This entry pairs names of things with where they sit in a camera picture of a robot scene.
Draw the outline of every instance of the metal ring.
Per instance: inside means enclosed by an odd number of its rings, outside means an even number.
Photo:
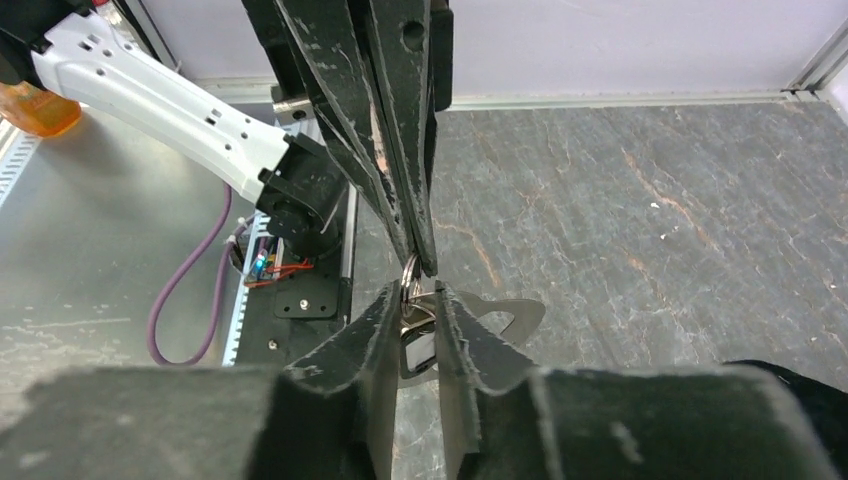
[[[400,309],[404,316],[412,313],[410,300],[421,292],[421,271],[418,260],[418,255],[413,253],[406,261],[400,276]]]

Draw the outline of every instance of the white wall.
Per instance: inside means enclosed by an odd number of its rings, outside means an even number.
[[[239,0],[144,0],[197,80],[271,77]],[[848,0],[452,0],[458,96],[779,90]]]

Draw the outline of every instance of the orange bottle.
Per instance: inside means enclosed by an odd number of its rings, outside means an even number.
[[[76,125],[82,110],[77,102],[21,82],[0,84],[0,115],[25,132],[54,137]]]

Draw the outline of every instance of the cable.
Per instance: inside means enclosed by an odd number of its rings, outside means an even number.
[[[162,287],[162,291],[159,292],[159,295],[156,297],[156,301],[153,302],[153,307],[150,309],[150,315],[147,317],[147,351],[150,352],[150,356],[159,365],[195,365],[209,350],[209,346],[212,344],[212,339],[215,336],[215,330],[218,327],[218,315],[221,310],[221,296],[224,290],[224,279],[226,277],[227,264],[229,263],[230,248],[232,248],[231,240],[233,238],[237,239],[238,236],[247,229],[248,222],[252,221],[253,217],[250,217],[249,220],[246,220],[242,225],[240,225],[239,228],[233,232],[233,235],[227,239],[227,244],[224,247],[224,253],[221,255],[221,261],[218,262],[218,275],[215,280],[215,292],[212,297],[212,314],[209,318],[209,328],[206,331],[206,336],[203,338],[203,343],[201,343],[200,349],[198,349],[197,353],[185,362],[175,363],[169,361],[162,355],[162,352],[159,351],[159,345],[156,343],[156,324],[159,323],[159,314],[162,312],[162,307],[165,306],[165,302],[168,300],[168,297],[171,296],[174,288],[176,288],[180,280],[185,277],[191,267],[194,266],[200,256],[203,255],[203,252],[209,248],[209,245],[215,241],[215,237],[218,236],[221,229],[224,227],[224,222],[227,221],[227,217],[230,214],[230,205],[233,200],[233,191],[226,183],[224,183],[224,187],[225,201],[221,215],[218,217],[218,220],[215,222],[215,225],[212,227],[209,235],[207,235],[206,238],[200,242],[200,245],[198,245],[197,248],[189,254],[188,258],[185,259],[174,275],[167,283],[165,283],[165,286]]]

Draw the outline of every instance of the purple cable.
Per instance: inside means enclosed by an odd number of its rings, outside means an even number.
[[[230,242],[227,242],[227,245],[224,247],[224,253],[221,255],[221,261],[218,263],[218,276],[215,280],[215,293],[212,297],[212,315],[209,319],[209,329],[206,331],[206,336],[203,338],[203,343],[200,345],[200,349],[197,353],[185,362],[174,363],[169,361],[162,355],[162,352],[159,351],[159,346],[156,344],[156,324],[159,322],[159,313],[162,311],[162,307],[165,306],[165,302],[168,300],[168,297],[171,296],[174,288],[176,288],[177,284],[180,283],[180,280],[183,279],[191,267],[194,266],[197,259],[203,255],[203,252],[209,248],[209,245],[215,241],[215,237],[217,237],[218,233],[221,232],[221,229],[224,227],[224,222],[227,221],[227,217],[230,215],[230,204],[233,201],[233,191],[226,183],[224,183],[224,187],[226,188],[226,200],[224,203],[224,209],[221,211],[221,216],[218,217],[218,221],[215,222],[215,225],[212,227],[212,231],[209,232],[209,235],[200,242],[200,245],[191,252],[183,264],[180,265],[180,268],[177,269],[165,286],[162,287],[162,291],[160,291],[159,296],[156,297],[156,301],[150,309],[150,315],[147,317],[147,351],[150,352],[150,356],[159,365],[195,365],[201,358],[203,358],[204,355],[206,355],[206,352],[209,350],[209,346],[212,344],[212,339],[215,336],[215,330],[218,327],[218,315],[221,311],[221,295],[224,291],[224,279],[226,277],[227,265],[230,261],[230,248],[232,248],[232,243]],[[247,223],[248,222],[245,222],[245,224],[240,227],[241,232],[244,232],[247,228]]]

